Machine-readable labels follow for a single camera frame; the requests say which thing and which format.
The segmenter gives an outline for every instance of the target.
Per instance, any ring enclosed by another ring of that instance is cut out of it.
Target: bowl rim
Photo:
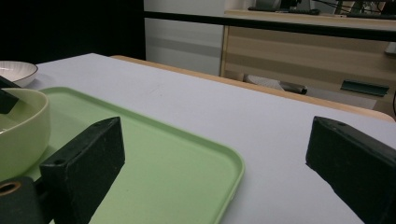
[[[49,103],[50,103],[50,100],[47,97],[47,95],[45,93],[41,92],[41,91],[35,91],[35,90],[24,89],[24,88],[2,88],[2,90],[4,90],[4,91],[7,91],[7,90],[14,91],[15,90],[15,91],[29,91],[29,92],[33,92],[33,93],[36,93],[36,94],[38,94],[40,96],[44,96],[43,98],[45,99],[46,102],[44,103],[44,105],[37,112],[35,112],[35,114],[32,117],[30,117],[29,119],[24,120],[21,123],[18,123],[17,125],[9,128],[9,129],[5,129],[4,131],[0,132],[0,134],[9,133],[9,132],[11,132],[14,129],[19,128],[23,124],[25,124],[27,122],[30,122],[30,120],[32,120],[33,118],[35,118],[38,115],[40,115],[43,112],[43,110],[45,110],[49,106]]]
[[[2,62],[5,62],[5,63],[26,63],[26,62],[19,62],[19,61],[0,61],[0,63],[2,63]],[[29,74],[29,75],[27,75],[27,76],[25,76],[25,77],[22,77],[22,78],[17,79],[17,80],[10,80],[10,81],[12,81],[12,82],[17,82],[17,81],[26,79],[26,78],[28,78],[28,77],[34,75],[34,74],[38,71],[38,66],[35,65],[34,63],[27,63],[27,64],[30,64],[30,65],[34,66],[34,67],[35,67],[35,71],[33,71],[31,74]]]

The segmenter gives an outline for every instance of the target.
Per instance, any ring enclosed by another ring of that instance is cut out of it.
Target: green bowl
[[[0,181],[23,174],[35,164],[50,140],[49,99],[28,89],[3,89],[20,100],[0,114]]]

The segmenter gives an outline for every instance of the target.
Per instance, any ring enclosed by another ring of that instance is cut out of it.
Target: wooden cabinet
[[[334,16],[226,11],[226,15],[279,23],[305,23],[396,31],[396,21],[362,20]],[[396,57],[385,49],[389,42],[326,35],[307,35],[243,27],[224,29],[221,75],[243,74],[287,81],[330,91],[342,91],[387,104],[396,91]],[[383,96],[341,90],[346,80],[388,87]]]

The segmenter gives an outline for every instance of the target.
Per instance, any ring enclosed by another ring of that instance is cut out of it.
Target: wooden table edge
[[[245,88],[245,89],[249,89],[249,90],[253,90],[253,91],[260,91],[260,92],[264,92],[264,93],[268,93],[268,94],[272,94],[272,95],[276,95],[276,96],[280,96],[280,97],[284,97],[284,98],[289,98],[292,100],[309,103],[312,105],[322,105],[322,106],[326,106],[329,108],[343,110],[346,112],[351,112],[351,113],[355,113],[355,114],[359,114],[359,115],[363,115],[363,116],[367,116],[367,117],[372,117],[372,118],[376,118],[376,119],[382,119],[382,120],[386,120],[386,121],[395,122],[395,120],[387,114],[384,114],[379,111],[371,110],[371,109],[357,107],[354,105],[345,105],[345,104],[341,104],[341,103],[337,103],[337,102],[333,102],[333,101],[327,101],[327,100],[323,100],[323,99],[319,99],[319,98],[315,98],[315,97],[300,95],[300,94],[293,93],[293,92],[280,91],[280,90],[276,90],[276,89],[272,89],[272,88],[268,88],[268,87],[264,87],[264,86],[259,86],[259,85],[255,85],[255,84],[250,84],[250,83],[246,83],[246,82],[228,79],[225,77],[216,77],[216,76],[212,76],[212,75],[208,75],[208,74],[204,74],[204,73],[200,73],[200,72],[194,72],[194,71],[183,69],[183,68],[177,68],[177,67],[173,67],[173,66],[169,66],[169,65],[165,65],[165,64],[152,63],[152,62],[148,62],[148,61],[125,57],[122,55],[114,55],[114,56],[111,56],[111,58],[123,60],[125,62],[138,63],[138,64],[142,64],[142,65],[146,65],[146,66],[156,67],[156,68],[160,68],[160,69],[164,69],[164,70],[168,70],[168,71],[172,71],[172,72],[185,74],[188,76],[200,77],[200,78],[204,78],[204,79],[208,79],[208,80],[213,80],[213,81],[221,82],[221,83],[236,86],[236,87],[241,87],[241,88]]]

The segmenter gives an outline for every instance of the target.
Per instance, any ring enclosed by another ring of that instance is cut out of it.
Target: white wall
[[[225,0],[147,0],[146,11],[223,16]],[[146,19],[147,60],[219,75],[223,27]]]

